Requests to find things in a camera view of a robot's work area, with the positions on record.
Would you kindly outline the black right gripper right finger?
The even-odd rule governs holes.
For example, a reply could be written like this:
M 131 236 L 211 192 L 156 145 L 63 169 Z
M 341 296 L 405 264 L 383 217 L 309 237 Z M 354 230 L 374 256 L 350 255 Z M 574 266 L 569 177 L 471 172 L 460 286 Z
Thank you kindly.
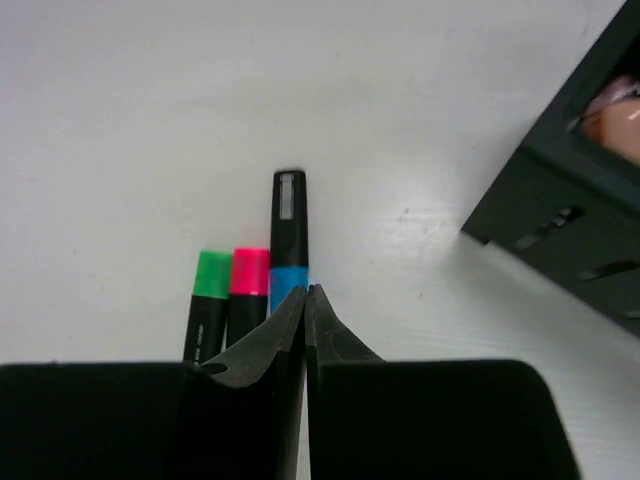
M 577 479 L 551 391 L 514 359 L 391 362 L 308 292 L 315 479 Z

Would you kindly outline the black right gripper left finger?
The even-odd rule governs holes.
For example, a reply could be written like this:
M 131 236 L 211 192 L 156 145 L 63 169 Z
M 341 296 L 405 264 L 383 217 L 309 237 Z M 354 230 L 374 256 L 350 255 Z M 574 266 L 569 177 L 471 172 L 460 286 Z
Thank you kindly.
M 292 479 L 306 291 L 202 365 L 1 369 L 5 479 Z

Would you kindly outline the green cap black highlighter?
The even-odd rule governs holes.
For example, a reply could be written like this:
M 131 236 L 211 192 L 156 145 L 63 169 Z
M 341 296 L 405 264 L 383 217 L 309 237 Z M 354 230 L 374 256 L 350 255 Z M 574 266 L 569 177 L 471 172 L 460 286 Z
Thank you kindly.
M 182 359 L 202 364 L 222 350 L 230 295 L 232 254 L 199 254 Z

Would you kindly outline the pink cap black highlighter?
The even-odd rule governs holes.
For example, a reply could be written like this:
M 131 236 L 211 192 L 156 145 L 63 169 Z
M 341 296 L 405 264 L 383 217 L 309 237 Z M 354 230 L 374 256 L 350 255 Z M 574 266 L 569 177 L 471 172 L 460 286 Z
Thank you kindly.
M 268 249 L 239 247 L 234 250 L 226 348 L 240 341 L 266 319 L 269 272 Z

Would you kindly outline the blue cap black highlighter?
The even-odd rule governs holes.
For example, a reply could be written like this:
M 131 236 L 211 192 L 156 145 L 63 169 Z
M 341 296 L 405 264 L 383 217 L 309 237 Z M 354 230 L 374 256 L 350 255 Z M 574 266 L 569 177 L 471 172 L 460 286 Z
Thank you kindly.
M 309 286 L 307 184 L 300 169 L 273 175 L 269 280 L 270 313 L 292 289 Z

